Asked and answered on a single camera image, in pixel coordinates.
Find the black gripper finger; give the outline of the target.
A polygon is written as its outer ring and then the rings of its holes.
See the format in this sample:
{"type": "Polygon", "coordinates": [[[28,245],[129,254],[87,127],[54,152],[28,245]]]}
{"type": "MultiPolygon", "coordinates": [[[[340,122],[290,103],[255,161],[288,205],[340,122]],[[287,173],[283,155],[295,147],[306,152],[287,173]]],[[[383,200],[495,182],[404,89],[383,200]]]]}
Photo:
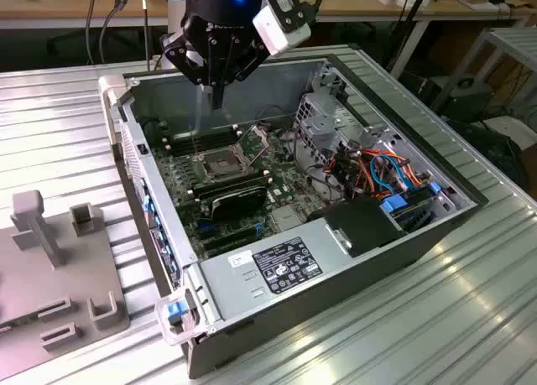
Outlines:
{"type": "Polygon", "coordinates": [[[211,108],[217,108],[217,83],[204,60],[182,33],[167,33],[160,38],[163,56],[195,86],[201,86],[211,108]]]}
{"type": "Polygon", "coordinates": [[[234,81],[244,81],[268,56],[269,52],[259,39],[253,39],[250,42],[232,39],[220,78],[217,81],[218,108],[222,107],[225,88],[234,81]]]}

